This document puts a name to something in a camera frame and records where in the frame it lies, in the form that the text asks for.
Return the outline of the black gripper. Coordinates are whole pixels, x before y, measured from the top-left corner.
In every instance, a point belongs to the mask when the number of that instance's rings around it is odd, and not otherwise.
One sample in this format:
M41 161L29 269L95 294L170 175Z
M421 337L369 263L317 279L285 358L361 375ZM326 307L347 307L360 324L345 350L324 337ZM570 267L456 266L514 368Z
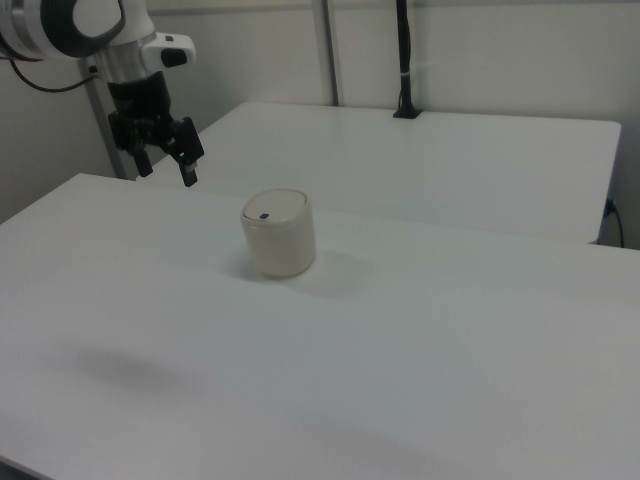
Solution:
M157 146L178 164L183 183L197 181L197 161L204 155L190 117L175 120L162 72L128 83L109 83L115 111L108 116L116 147L132 155L140 177L153 173L147 145Z

